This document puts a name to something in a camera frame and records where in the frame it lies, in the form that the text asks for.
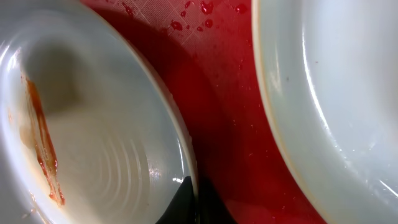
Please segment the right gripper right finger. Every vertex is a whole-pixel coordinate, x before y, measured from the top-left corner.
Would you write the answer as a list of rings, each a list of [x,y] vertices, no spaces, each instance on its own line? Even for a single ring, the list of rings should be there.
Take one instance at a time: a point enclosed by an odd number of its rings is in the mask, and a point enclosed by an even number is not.
[[[236,224],[210,179],[200,178],[198,200],[201,224]]]

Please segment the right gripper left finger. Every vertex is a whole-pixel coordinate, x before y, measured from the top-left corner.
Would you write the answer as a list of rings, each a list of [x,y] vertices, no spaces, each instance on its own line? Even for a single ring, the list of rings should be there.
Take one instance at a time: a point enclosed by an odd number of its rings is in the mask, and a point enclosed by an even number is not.
[[[156,224],[195,224],[196,210],[190,176],[183,179],[172,201]]]

